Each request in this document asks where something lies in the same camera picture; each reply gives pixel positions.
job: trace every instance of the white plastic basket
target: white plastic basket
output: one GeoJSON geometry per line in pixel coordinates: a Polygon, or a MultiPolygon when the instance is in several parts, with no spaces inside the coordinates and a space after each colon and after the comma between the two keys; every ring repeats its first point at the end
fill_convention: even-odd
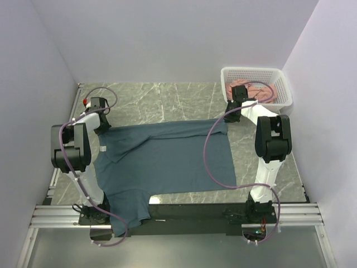
{"type": "MultiPolygon", "coordinates": [[[[278,97],[274,103],[262,104],[270,111],[276,112],[285,106],[292,104],[291,92],[289,90],[286,78],[282,71],[275,68],[249,68],[249,67],[225,67],[221,70],[222,93],[227,102],[225,92],[225,83],[231,83],[237,79],[248,81],[260,81],[272,84],[277,88],[278,97]]],[[[257,88],[263,87],[261,84],[255,84],[257,88]]]]}

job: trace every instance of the white wall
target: white wall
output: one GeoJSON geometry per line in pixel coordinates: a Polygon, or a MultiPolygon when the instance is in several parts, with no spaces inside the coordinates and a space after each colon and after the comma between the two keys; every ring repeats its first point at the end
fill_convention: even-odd
{"type": "Polygon", "coordinates": [[[77,82],[211,82],[282,68],[317,0],[32,0],[77,82]]]}
{"type": "Polygon", "coordinates": [[[357,1],[320,0],[283,71],[293,150],[339,267],[357,267],[357,1]]]}
{"type": "Polygon", "coordinates": [[[0,1],[0,260],[15,266],[49,187],[50,127],[76,84],[29,0],[0,1]]]}

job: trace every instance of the purple cable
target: purple cable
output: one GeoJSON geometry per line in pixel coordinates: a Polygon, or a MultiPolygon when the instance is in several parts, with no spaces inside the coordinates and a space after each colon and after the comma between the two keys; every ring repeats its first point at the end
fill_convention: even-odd
{"type": "MultiPolygon", "coordinates": [[[[270,85],[268,85],[268,84],[266,84],[266,83],[263,83],[263,82],[260,82],[260,81],[250,81],[250,82],[246,82],[246,83],[244,83],[244,84],[242,84],[242,85],[246,85],[246,84],[249,84],[249,83],[259,83],[259,84],[263,84],[263,85],[267,86],[267,87],[271,90],[272,95],[271,95],[269,98],[260,101],[259,103],[263,103],[263,102],[269,101],[269,100],[271,100],[271,99],[273,98],[273,96],[274,96],[274,91],[273,91],[273,89],[272,89],[272,87],[271,87],[270,85]]],[[[240,185],[240,186],[225,185],[225,184],[223,184],[223,183],[217,181],[217,180],[213,177],[213,175],[212,175],[210,169],[208,168],[208,164],[207,164],[207,160],[206,160],[207,144],[208,144],[209,138],[210,138],[210,136],[211,136],[211,134],[212,134],[214,128],[217,126],[217,124],[218,124],[225,116],[229,115],[230,113],[239,111],[239,110],[244,109],[244,108],[253,107],[253,106],[255,106],[255,105],[257,105],[256,102],[253,103],[253,104],[251,104],[251,105],[242,106],[242,107],[238,107],[238,108],[232,109],[232,110],[226,112],[224,115],[222,115],[220,118],[217,119],[217,121],[213,124],[212,128],[210,129],[210,131],[209,131],[208,134],[207,134],[207,138],[206,138],[206,141],[205,141],[205,145],[204,145],[204,147],[203,147],[203,161],[204,161],[204,164],[205,164],[205,167],[206,167],[206,171],[207,171],[209,177],[211,177],[211,179],[212,179],[215,183],[217,183],[218,185],[221,185],[222,187],[225,187],[225,188],[228,188],[228,189],[241,189],[241,188],[247,188],[247,187],[252,187],[252,186],[264,186],[264,187],[270,188],[270,190],[273,192],[273,194],[274,194],[274,196],[276,197],[277,202],[278,202],[278,216],[277,216],[277,222],[276,222],[276,224],[275,224],[275,226],[274,226],[273,231],[272,231],[271,233],[269,233],[269,235],[267,235],[266,238],[264,238],[263,240],[258,241],[258,243],[262,243],[262,242],[264,242],[264,241],[266,241],[266,240],[269,240],[269,239],[272,237],[272,234],[275,233],[275,231],[277,230],[278,225],[279,225],[279,221],[280,221],[280,200],[279,200],[279,197],[278,197],[278,194],[276,193],[276,191],[275,191],[269,184],[265,184],[265,183],[251,183],[251,184],[245,184],[245,185],[240,185]]]]}
{"type": "Polygon", "coordinates": [[[85,96],[85,98],[87,99],[87,97],[89,96],[89,94],[92,93],[93,91],[97,90],[97,89],[106,89],[106,90],[109,90],[110,92],[112,92],[112,93],[114,94],[114,96],[115,96],[115,102],[114,102],[111,106],[104,107],[104,108],[100,108],[100,109],[97,109],[97,110],[93,110],[93,111],[90,111],[90,112],[88,112],[88,113],[83,113],[83,114],[81,114],[79,117],[77,117],[76,119],[74,119],[74,120],[72,120],[72,121],[70,121],[70,122],[64,123],[64,124],[61,126],[60,131],[59,131],[59,140],[60,140],[60,147],[61,147],[61,151],[62,151],[64,160],[65,160],[67,166],[69,167],[70,171],[73,173],[74,178],[78,179],[78,180],[77,180],[78,185],[79,185],[80,189],[82,190],[84,196],[87,198],[88,202],[89,202],[96,210],[98,210],[98,211],[100,211],[100,212],[102,212],[102,213],[105,213],[105,214],[107,214],[107,215],[110,215],[110,216],[112,216],[112,217],[114,217],[114,218],[120,220],[120,221],[124,224],[124,226],[125,226],[124,236],[122,237],[122,239],[120,239],[120,240],[119,240],[118,242],[116,242],[116,243],[113,243],[113,244],[103,244],[103,245],[102,245],[101,243],[98,243],[97,241],[93,241],[93,243],[95,243],[95,244],[98,245],[98,246],[102,246],[102,247],[112,247],[112,246],[116,246],[116,245],[122,243],[122,242],[125,240],[125,238],[127,238],[127,236],[128,236],[128,224],[127,224],[127,223],[125,222],[125,220],[124,220],[123,218],[121,218],[120,216],[115,215],[115,214],[113,214],[113,213],[111,213],[111,212],[109,212],[109,211],[106,211],[106,210],[104,210],[104,209],[99,208],[99,207],[93,202],[93,200],[91,199],[91,197],[89,196],[89,194],[88,194],[87,191],[85,190],[85,188],[84,188],[82,182],[80,181],[79,175],[76,173],[76,171],[74,170],[74,168],[73,168],[71,162],[69,161],[68,156],[67,156],[66,151],[65,151],[65,147],[64,147],[64,144],[63,144],[63,140],[62,140],[62,133],[63,133],[63,130],[64,130],[64,128],[65,128],[66,126],[71,125],[71,124],[77,122],[78,120],[81,120],[83,117],[85,117],[85,116],[87,116],[87,115],[89,115],[89,114],[91,114],[91,113],[104,111],[104,110],[110,109],[110,108],[112,108],[112,107],[114,107],[114,106],[116,105],[116,103],[118,102],[118,96],[117,96],[117,94],[116,94],[112,89],[106,88],[106,87],[99,87],[99,88],[94,88],[94,89],[92,89],[90,92],[88,92],[88,94],[85,96]]]}

